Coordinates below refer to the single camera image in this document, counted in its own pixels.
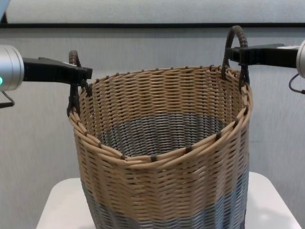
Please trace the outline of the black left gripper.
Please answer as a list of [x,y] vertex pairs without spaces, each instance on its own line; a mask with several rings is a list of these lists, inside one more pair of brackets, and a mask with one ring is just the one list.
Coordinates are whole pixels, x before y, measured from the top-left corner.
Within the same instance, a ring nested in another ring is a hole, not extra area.
[[25,82],[53,82],[83,85],[92,78],[92,68],[72,65],[47,59],[24,58]]

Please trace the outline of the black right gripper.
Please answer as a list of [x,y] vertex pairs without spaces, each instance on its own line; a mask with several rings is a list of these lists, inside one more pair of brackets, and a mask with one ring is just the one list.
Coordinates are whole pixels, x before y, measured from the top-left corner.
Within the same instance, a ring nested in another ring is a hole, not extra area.
[[224,64],[230,66],[229,61],[231,60],[241,66],[268,65],[296,68],[296,57],[299,48],[300,46],[286,46],[283,44],[251,46],[249,48],[226,48],[224,52]]

